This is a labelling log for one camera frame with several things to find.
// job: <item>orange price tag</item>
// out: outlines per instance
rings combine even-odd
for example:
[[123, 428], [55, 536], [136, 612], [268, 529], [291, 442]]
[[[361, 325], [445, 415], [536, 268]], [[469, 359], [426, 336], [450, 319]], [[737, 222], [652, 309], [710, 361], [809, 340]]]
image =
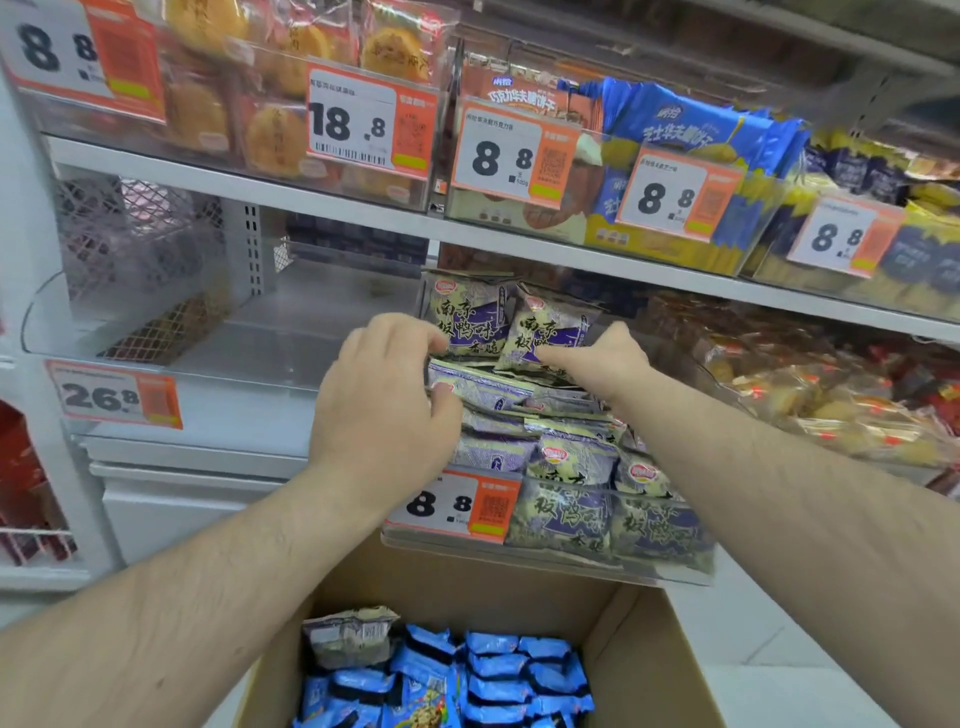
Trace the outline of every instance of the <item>orange price tag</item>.
[[309, 154], [429, 179], [437, 90], [336, 63], [311, 62], [306, 73]]
[[807, 215], [787, 259], [869, 278], [893, 243], [905, 215], [902, 207], [823, 195]]
[[709, 242], [743, 176], [736, 167], [644, 147], [616, 222]]
[[560, 209], [577, 140], [573, 124], [462, 100], [454, 187]]
[[0, 52], [17, 84], [165, 120], [156, 28], [124, 0], [6, 3]]
[[386, 523], [502, 544], [519, 493], [519, 475], [449, 467]]
[[171, 376], [57, 359], [46, 365], [67, 417], [183, 429]]

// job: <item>hand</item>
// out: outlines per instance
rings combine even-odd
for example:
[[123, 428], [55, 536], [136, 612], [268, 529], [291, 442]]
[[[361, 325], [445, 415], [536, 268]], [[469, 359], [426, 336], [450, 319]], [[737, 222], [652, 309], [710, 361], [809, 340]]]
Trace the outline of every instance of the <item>hand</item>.
[[614, 322], [591, 347], [537, 347], [537, 359], [566, 369], [573, 380], [613, 409], [637, 387], [650, 367], [647, 355], [622, 321]]
[[320, 385], [311, 466], [384, 513], [437, 477], [460, 439], [463, 404], [447, 388], [427, 397], [423, 362], [446, 346], [437, 327], [402, 313], [352, 331]]

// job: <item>white metal shelf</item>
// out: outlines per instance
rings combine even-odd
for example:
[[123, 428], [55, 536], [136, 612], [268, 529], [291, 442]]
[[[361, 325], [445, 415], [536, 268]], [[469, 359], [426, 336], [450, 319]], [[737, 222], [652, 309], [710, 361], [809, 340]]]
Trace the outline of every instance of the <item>white metal shelf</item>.
[[642, 280], [694, 293], [757, 303], [876, 328], [960, 343], [960, 325], [898, 311], [838, 301], [749, 280], [731, 279], [685, 268], [614, 255], [583, 246], [482, 228], [441, 217], [350, 200], [238, 174], [107, 149], [95, 144], [48, 136], [53, 162], [67, 167], [169, 184], [220, 197], [276, 207], [332, 220], [362, 221], [382, 230], [403, 232], [478, 250], [517, 255], [617, 278]]

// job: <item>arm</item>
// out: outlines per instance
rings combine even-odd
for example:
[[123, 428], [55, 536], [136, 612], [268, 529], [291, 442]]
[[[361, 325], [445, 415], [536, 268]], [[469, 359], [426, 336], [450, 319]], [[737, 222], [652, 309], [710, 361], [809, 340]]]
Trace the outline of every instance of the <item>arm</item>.
[[756, 582], [904, 726], [960, 715], [960, 506], [652, 369], [622, 324], [540, 348], [643, 438]]
[[199, 726], [324, 576], [436, 477], [460, 400], [423, 392], [434, 327], [374, 318], [317, 398], [306, 470], [242, 513], [0, 633], [9, 728]]

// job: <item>open cardboard box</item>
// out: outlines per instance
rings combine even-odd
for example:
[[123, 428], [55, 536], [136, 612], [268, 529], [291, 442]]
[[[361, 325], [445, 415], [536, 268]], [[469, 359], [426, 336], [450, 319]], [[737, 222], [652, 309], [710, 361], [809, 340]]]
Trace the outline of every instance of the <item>open cardboard box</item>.
[[234, 727], [289, 727], [300, 707], [303, 619], [377, 604], [459, 635], [569, 640], [581, 649], [596, 702], [588, 728], [725, 725], [663, 590], [392, 549], [374, 533], [274, 637]]

